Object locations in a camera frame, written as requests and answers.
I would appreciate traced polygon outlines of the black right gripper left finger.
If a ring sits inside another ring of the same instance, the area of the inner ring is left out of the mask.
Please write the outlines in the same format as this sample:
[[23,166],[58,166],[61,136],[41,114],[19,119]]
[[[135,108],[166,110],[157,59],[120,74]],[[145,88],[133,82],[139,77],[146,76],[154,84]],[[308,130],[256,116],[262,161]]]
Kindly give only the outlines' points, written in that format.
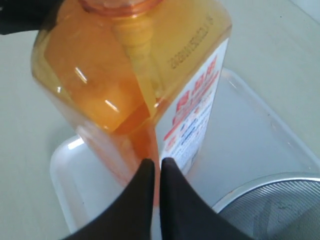
[[66,240],[150,240],[155,164],[142,160],[137,172],[114,202]]

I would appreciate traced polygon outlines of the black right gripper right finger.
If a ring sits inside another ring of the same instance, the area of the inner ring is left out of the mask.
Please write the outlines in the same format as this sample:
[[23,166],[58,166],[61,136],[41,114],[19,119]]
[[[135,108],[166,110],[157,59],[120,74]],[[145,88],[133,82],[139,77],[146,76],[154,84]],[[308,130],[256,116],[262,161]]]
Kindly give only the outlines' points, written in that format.
[[206,204],[169,157],[161,163],[159,209],[163,240],[250,239]]

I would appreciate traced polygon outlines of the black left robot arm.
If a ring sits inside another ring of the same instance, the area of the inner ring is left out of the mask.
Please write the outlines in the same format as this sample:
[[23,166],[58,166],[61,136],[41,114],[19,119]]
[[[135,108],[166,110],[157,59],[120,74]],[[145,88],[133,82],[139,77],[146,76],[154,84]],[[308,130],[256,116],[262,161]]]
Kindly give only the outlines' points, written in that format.
[[38,30],[57,0],[2,0],[0,34]]

